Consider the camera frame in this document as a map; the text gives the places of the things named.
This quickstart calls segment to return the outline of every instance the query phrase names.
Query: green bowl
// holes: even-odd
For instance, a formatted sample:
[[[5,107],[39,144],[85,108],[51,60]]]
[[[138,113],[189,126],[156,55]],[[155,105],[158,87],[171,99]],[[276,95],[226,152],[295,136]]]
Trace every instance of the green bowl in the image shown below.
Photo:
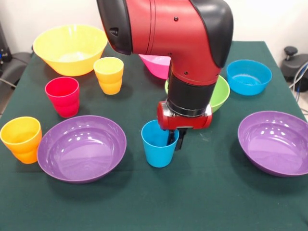
[[[165,83],[165,91],[168,94],[168,81]],[[217,111],[225,103],[229,95],[230,87],[228,82],[222,76],[219,76],[210,100],[212,113]]]

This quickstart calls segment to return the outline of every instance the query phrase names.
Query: cup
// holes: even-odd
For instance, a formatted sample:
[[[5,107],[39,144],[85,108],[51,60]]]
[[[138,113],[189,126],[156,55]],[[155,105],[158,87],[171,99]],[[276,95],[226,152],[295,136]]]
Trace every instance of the cup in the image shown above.
[[[174,133],[175,141],[167,145],[169,131],[160,128],[157,120],[145,124],[141,130],[141,137],[146,160],[153,167],[166,167],[170,164],[176,144],[179,139],[179,131]]]
[[[37,162],[37,151],[42,140],[40,122],[33,117],[18,117],[0,130],[0,139],[12,154],[24,164]]]
[[[105,57],[94,63],[94,72],[101,89],[107,95],[118,94],[122,86],[124,63],[115,57]]]
[[[80,90],[74,78],[55,78],[46,84],[45,92],[59,116],[70,118],[78,113]]]

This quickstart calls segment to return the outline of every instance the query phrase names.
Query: blue bowl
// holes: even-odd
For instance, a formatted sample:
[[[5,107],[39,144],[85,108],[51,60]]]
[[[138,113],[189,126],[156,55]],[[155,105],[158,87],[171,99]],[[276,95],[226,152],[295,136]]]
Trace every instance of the blue bowl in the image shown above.
[[[241,95],[258,95],[272,79],[272,72],[262,63],[238,60],[228,65],[227,80],[232,91]]]

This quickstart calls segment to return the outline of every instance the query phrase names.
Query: blue cup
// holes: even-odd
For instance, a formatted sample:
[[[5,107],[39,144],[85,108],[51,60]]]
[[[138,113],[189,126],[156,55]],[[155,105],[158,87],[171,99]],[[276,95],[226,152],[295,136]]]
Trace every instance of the blue cup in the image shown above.
[[[175,141],[170,145],[167,145],[168,136],[169,131],[162,130],[157,120],[152,120],[143,126],[141,137],[149,165],[166,167],[170,164],[179,139],[179,131],[174,132]]]
[[[272,79],[272,72],[262,63],[237,60],[227,67],[227,80],[232,91],[241,95],[260,94]]]

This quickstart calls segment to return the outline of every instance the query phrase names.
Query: white wall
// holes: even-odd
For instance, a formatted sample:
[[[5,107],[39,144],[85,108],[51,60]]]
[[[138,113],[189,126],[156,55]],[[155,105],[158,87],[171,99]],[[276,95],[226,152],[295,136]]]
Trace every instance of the white wall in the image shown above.
[[[263,40],[277,63],[287,45],[308,52],[308,0],[225,0],[234,40]],[[12,52],[29,51],[38,34],[70,23],[102,28],[96,0],[0,0],[0,22]]]

